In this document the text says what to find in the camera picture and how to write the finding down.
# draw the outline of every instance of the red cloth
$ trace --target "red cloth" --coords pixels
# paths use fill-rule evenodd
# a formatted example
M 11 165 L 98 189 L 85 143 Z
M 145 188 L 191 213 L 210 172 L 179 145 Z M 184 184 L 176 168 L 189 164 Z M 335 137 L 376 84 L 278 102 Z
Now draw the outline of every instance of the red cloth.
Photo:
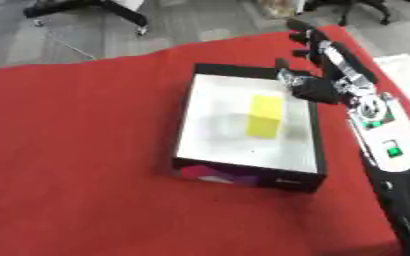
M 392 255 L 342 107 L 318 109 L 329 176 L 314 195 L 169 175 L 193 64 L 270 67 L 297 46 L 273 33 L 0 69 L 0 256 Z

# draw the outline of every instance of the floor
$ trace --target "floor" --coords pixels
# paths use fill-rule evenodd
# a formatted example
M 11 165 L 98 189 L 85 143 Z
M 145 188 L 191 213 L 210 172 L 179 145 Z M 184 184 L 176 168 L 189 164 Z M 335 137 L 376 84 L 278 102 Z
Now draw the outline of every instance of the floor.
M 375 10 L 356 6 L 346 30 L 374 57 L 410 54 L 410 3 L 386 1 L 395 22 L 382 26 Z M 251 0 L 146 0 L 140 12 L 149 17 L 151 31 L 141 38 L 133 24 L 94 8 L 50 15 L 43 19 L 44 27 L 35 27 L 22 15 L 31 3 L 0 0 L 0 67 L 89 60 L 63 43 L 100 59 L 285 30 L 283 20 L 264 18 Z M 326 25 L 337 23 L 338 17 L 336 7 L 324 7 L 298 18 Z

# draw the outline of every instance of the green light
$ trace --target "green light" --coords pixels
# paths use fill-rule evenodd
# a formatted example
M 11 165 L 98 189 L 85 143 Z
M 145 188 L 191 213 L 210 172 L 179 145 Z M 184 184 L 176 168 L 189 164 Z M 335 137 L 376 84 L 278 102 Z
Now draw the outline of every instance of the green light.
M 390 157 L 396 157 L 396 156 L 402 155 L 403 152 L 401 151 L 400 148 L 389 148 L 389 149 L 387 149 L 387 154 Z

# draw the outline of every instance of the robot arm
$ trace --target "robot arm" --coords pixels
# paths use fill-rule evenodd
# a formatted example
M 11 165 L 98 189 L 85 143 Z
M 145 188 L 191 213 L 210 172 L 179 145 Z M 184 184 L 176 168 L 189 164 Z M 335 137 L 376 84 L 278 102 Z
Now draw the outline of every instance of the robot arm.
M 306 48 L 293 55 L 310 60 L 322 77 L 282 67 L 278 80 L 298 98 L 345 105 L 347 122 L 378 201 L 410 255 L 410 119 L 377 78 L 348 51 L 309 24 L 289 20 L 290 39 Z

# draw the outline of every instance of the box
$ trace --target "box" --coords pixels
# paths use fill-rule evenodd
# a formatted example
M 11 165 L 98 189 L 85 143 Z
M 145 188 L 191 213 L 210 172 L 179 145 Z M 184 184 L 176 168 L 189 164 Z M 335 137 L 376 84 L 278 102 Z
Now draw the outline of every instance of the box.
M 278 119 L 274 136 L 247 130 L 257 97 L 280 99 L 256 103 L 278 106 L 279 118 L 261 115 Z M 172 164 L 188 179 L 315 191 L 326 176 L 316 105 L 291 96 L 274 68 L 197 64 Z

